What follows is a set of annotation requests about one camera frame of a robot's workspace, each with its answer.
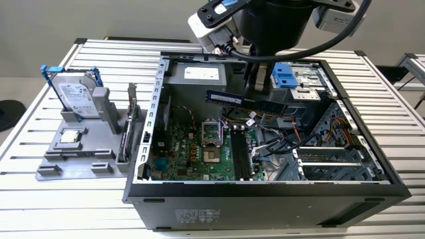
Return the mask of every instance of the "red wires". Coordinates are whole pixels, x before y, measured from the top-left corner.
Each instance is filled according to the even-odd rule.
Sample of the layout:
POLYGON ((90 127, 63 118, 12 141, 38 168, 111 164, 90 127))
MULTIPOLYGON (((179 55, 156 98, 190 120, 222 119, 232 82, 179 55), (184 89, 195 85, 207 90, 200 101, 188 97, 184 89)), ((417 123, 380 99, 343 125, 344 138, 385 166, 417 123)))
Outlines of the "red wires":
POLYGON ((196 128, 196 125, 195 125, 195 116, 194 116, 194 113, 192 113, 192 111, 190 110, 190 108, 186 107, 186 106, 175 106, 175 108, 186 109, 186 110, 190 112, 191 118, 192 118, 194 130, 196 130, 198 128, 196 128))

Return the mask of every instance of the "aluminum extrusion table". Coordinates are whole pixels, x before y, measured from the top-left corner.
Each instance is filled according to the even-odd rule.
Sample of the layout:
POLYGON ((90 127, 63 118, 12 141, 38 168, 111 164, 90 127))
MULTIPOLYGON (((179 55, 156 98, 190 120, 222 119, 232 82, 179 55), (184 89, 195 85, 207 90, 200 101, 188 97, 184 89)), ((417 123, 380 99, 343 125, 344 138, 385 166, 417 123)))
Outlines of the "aluminum extrusion table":
MULTIPOLYGON (((128 104, 128 83, 138 83, 139 104, 147 108, 160 51, 202 52, 202 48, 188 43, 88 40, 72 46, 60 65, 99 67, 119 108, 128 104)), ((327 51, 312 59, 329 62, 412 198, 348 229, 152 232, 132 205, 122 202, 126 178, 36 181, 62 119, 60 102, 44 86, 0 147, 0 238, 425 238, 425 122, 367 56, 327 51)))

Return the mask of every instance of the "green motherboard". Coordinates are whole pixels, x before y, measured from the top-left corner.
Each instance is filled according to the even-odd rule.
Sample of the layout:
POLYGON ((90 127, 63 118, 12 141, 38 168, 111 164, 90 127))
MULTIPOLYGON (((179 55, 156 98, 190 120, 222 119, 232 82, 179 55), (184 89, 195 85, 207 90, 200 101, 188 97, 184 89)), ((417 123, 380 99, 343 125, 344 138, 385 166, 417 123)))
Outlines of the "green motherboard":
MULTIPOLYGON (((202 127, 194 133, 186 125, 174 125, 171 153, 164 166, 155 166, 154 179, 164 181, 234 181, 234 158, 231 130, 223 129, 222 147, 202 146, 202 127)), ((206 138, 218 137, 216 132, 207 130, 206 138)), ((248 147, 256 142, 255 130, 246 132, 248 147)), ((264 180, 263 170, 254 180, 264 180)))

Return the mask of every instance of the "orange wires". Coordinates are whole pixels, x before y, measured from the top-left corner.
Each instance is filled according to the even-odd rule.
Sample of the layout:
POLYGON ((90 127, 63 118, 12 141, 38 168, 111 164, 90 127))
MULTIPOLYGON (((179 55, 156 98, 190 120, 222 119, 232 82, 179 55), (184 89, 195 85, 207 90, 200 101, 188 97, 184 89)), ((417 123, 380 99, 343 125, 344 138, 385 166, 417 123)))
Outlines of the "orange wires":
POLYGON ((296 126, 296 121, 295 121, 295 116, 281 116, 281 118, 292 119, 293 131, 295 131, 295 134, 297 135, 299 141, 301 142, 301 137, 300 137, 300 134, 299 134, 299 131, 297 131, 297 126, 296 126))
MULTIPOLYGON (((325 138, 325 140, 324 140, 325 142, 331 139, 332 132, 333 132, 333 122, 335 122, 335 121, 337 122, 339 125, 343 125, 343 124, 347 123, 347 121, 345 121, 343 118, 332 118, 332 119, 331 119, 331 122, 329 122, 331 128, 329 128, 329 131, 328 131, 327 138, 325 138)), ((345 128, 341 128, 341 130, 343 130, 343 134, 344 134, 344 136, 345 136, 345 139, 347 139, 348 144, 349 144, 349 145, 355 145, 353 138, 352 138, 351 134, 348 133, 348 130, 347 130, 345 128)))

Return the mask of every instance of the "white label sticker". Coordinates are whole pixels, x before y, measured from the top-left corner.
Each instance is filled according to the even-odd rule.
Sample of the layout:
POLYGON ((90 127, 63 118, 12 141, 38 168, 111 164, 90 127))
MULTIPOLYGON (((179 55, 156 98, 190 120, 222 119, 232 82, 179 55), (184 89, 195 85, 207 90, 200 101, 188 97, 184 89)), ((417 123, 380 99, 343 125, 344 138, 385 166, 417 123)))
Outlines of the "white label sticker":
POLYGON ((176 209, 178 223, 218 223, 220 209, 176 209))
POLYGON ((254 124, 255 124, 255 120, 254 120, 254 119, 251 119, 251 120, 247 121, 247 125, 248 125, 248 126, 252 126, 254 124))
POLYGON ((186 79, 220 80, 219 68, 187 67, 186 79))
POLYGON ((99 117, 94 99, 86 85, 60 83, 59 87, 72 111, 82 117, 99 117))
POLYGON ((255 112, 255 111, 252 111, 251 113, 250 113, 250 118, 255 118, 258 116, 258 113, 255 112))

